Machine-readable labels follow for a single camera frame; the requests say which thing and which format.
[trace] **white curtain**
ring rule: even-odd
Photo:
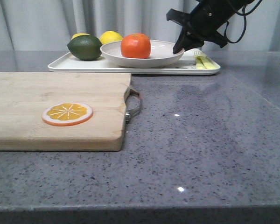
[[[0,0],[0,50],[67,50],[73,34],[100,37],[107,30],[123,36],[142,32],[151,39],[176,42],[181,26],[166,21],[167,11],[189,13],[197,4],[195,0]],[[206,42],[203,50],[280,51],[280,0],[263,0],[247,20],[242,41],[223,49]],[[242,29],[243,18],[233,16],[228,37],[236,40]]]

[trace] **green lime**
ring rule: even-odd
[[[93,35],[79,35],[67,44],[73,56],[81,60],[95,60],[101,56],[101,41]]]

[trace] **gray speckled countertop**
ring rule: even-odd
[[[58,51],[0,52],[48,71]],[[214,76],[133,76],[122,150],[0,152],[0,224],[280,224],[280,52],[207,52]]]

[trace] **white bowl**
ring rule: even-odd
[[[129,68],[154,68],[173,64],[180,59],[185,52],[182,49],[179,53],[173,54],[174,43],[166,41],[150,40],[151,53],[149,58],[128,58],[123,57],[120,50],[121,41],[106,43],[101,46],[102,56],[113,64]]]

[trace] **black cable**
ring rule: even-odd
[[[238,15],[240,15],[240,16],[247,16],[247,15],[250,15],[252,12],[254,12],[254,10],[260,5],[260,3],[262,2],[262,0],[259,0],[257,3],[256,3],[256,5],[249,11],[249,12],[247,12],[247,13],[239,13],[234,7],[233,7],[233,5],[231,4],[231,2],[229,1],[229,0],[226,0],[227,2],[228,2],[228,4],[229,4],[229,6],[233,9],[233,11],[236,13],[236,14],[238,14]]]
[[[244,34],[245,34],[245,32],[246,32],[246,28],[247,28],[247,17],[246,17],[246,16],[249,15],[249,14],[251,14],[251,13],[259,6],[259,4],[262,2],[262,0],[259,0],[259,1],[256,3],[256,5],[255,5],[248,13],[245,12],[245,9],[246,9],[247,5],[245,5],[245,6],[242,8],[242,13],[240,13],[240,12],[238,12],[238,11],[233,7],[233,5],[230,3],[229,0],[227,0],[227,2],[228,2],[228,4],[230,5],[230,7],[233,9],[234,13],[236,13],[236,14],[238,14],[238,15],[240,15],[240,16],[242,16],[242,17],[244,18],[244,28],[243,28],[243,32],[242,32],[241,36],[238,38],[238,40],[235,41],[235,42],[231,41],[231,40],[228,39],[228,37],[227,37],[227,34],[226,34],[226,33],[227,33],[227,28],[228,28],[228,26],[229,26],[229,22],[228,22],[228,21],[226,22],[226,27],[225,27],[225,31],[224,31],[224,37],[226,38],[227,42],[229,42],[229,43],[238,43],[238,42],[240,42],[241,39],[244,37]]]

